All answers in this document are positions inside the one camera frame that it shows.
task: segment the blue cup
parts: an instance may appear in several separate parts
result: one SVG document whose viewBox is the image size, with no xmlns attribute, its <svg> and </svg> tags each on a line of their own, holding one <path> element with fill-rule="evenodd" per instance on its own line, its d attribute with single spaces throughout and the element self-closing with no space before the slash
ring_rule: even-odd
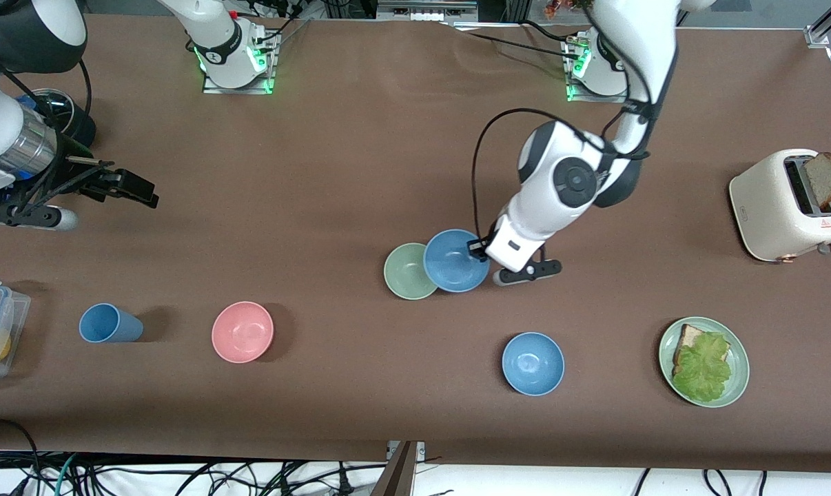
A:
<svg viewBox="0 0 831 496">
<path fill-rule="evenodd" d="M 100 302 L 82 314 L 79 335 L 87 342 L 133 342 L 143 335 L 143 323 L 116 305 Z"/>
<path fill-rule="evenodd" d="M 489 275 L 489 261 L 472 257 L 468 244 L 476 240 L 463 229 L 444 230 L 424 249 L 424 270 L 438 288 L 463 293 L 479 286 Z"/>
</svg>

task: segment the bowl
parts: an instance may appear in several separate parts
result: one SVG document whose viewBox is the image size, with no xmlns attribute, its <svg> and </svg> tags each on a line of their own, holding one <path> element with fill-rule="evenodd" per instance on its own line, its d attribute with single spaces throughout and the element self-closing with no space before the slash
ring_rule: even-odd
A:
<svg viewBox="0 0 831 496">
<path fill-rule="evenodd" d="M 700 400 L 693 400 L 676 389 L 673 385 L 673 357 L 676 355 L 676 348 L 679 345 L 679 337 L 682 335 L 682 326 L 684 324 L 691 324 L 705 332 L 721 333 L 724 335 L 725 341 L 731 345 L 728 351 L 728 357 L 725 361 L 731 368 L 731 377 L 725 381 L 724 392 L 721 393 L 721 398 L 712 400 L 711 402 L 703 402 Z M 746 349 L 743 343 L 737 336 L 731 332 L 724 324 L 706 317 L 686 317 L 680 318 L 671 326 L 667 327 L 664 336 L 661 337 L 661 345 L 657 351 L 658 360 L 661 362 L 661 374 L 670 384 L 676 394 L 682 396 L 687 402 L 692 402 L 695 405 L 706 408 L 721 408 L 736 402 L 737 399 L 746 391 L 746 385 L 749 384 L 749 358 L 746 357 Z"/>
<path fill-rule="evenodd" d="M 468 252 L 473 235 L 463 229 L 444 230 L 424 250 L 424 270 L 435 285 L 451 293 L 463 293 L 479 286 L 489 275 L 489 261 L 480 261 Z"/>
<path fill-rule="evenodd" d="M 211 332 L 216 354 L 233 364 L 259 358 L 273 337 L 274 323 L 268 310 L 248 301 L 231 304 L 221 311 Z"/>
<path fill-rule="evenodd" d="M 566 360 L 560 346 L 542 333 L 514 336 L 501 355 L 504 379 L 517 392 L 528 396 L 547 395 L 560 385 Z"/>
<path fill-rule="evenodd" d="M 408 242 L 394 248 L 385 258 L 384 283 L 400 298 L 420 300 L 437 290 L 424 272 L 424 250 L 421 242 Z"/>
</svg>

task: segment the blue bowl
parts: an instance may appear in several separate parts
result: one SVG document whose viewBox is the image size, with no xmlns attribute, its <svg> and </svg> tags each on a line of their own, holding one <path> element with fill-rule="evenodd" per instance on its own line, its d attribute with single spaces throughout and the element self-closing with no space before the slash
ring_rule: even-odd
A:
<svg viewBox="0 0 831 496">
<path fill-rule="evenodd" d="M 476 236 L 462 229 L 444 230 L 428 242 L 424 270 L 438 288 L 463 293 L 476 288 L 489 275 L 489 261 L 481 262 L 468 253 Z"/>
<path fill-rule="evenodd" d="M 504 379 L 523 395 L 543 396 L 560 385 L 566 360 L 552 339 L 542 333 L 522 333 L 504 347 L 501 370 Z"/>
</svg>

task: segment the lettuce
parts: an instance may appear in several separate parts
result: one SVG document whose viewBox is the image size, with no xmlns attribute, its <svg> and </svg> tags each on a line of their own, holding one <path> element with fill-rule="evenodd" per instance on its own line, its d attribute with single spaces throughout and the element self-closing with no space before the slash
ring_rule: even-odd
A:
<svg viewBox="0 0 831 496">
<path fill-rule="evenodd" d="M 690 399 L 711 402 L 721 398 L 725 381 L 731 377 L 731 367 L 724 357 L 728 342 L 721 333 L 703 333 L 694 340 L 694 346 L 679 350 L 682 370 L 673 376 L 673 385 Z"/>
</svg>

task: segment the toaster slot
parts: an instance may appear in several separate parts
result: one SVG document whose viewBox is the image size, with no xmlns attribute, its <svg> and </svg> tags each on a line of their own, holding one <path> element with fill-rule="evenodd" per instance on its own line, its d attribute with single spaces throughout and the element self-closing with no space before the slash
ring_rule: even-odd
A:
<svg viewBox="0 0 831 496">
<path fill-rule="evenodd" d="M 813 189 L 810 189 L 807 173 L 804 171 L 804 164 L 812 158 L 810 155 L 799 155 L 787 157 L 783 161 L 786 176 L 790 180 L 792 195 L 796 198 L 802 214 L 808 217 L 831 217 L 831 201 L 828 206 L 823 208 L 819 206 L 819 202 L 813 195 Z"/>
</svg>

